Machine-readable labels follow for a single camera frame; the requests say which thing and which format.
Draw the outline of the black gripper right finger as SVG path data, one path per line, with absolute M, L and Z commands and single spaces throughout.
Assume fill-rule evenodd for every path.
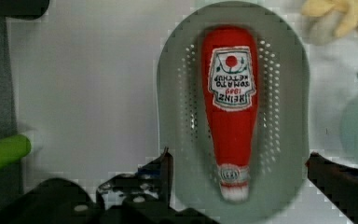
M 308 180 L 353 224 L 358 224 L 358 168 L 312 152 L 305 163 Z

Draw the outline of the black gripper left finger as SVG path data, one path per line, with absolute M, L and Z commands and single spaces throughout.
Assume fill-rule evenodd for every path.
M 96 203 L 107 210 L 113 205 L 122 205 L 130 196 L 150 196 L 157 201 L 170 204 L 172 195 L 173 156 L 169 148 L 135 173 L 122 173 L 103 182 L 96 189 Z

